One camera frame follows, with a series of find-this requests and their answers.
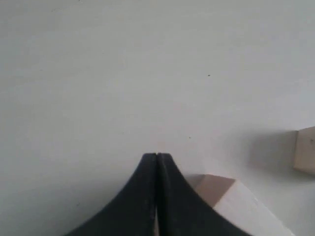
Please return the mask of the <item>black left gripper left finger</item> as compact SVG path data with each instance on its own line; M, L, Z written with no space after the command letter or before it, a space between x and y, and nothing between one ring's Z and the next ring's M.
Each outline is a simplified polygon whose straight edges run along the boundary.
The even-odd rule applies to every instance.
M95 216L68 236L153 236L156 215L157 155L142 156L122 190Z

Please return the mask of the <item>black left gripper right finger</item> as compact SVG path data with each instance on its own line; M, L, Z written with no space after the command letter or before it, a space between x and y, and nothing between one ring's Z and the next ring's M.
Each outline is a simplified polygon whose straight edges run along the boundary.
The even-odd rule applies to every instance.
M157 222L161 236L247 236L193 190L168 153L157 154Z

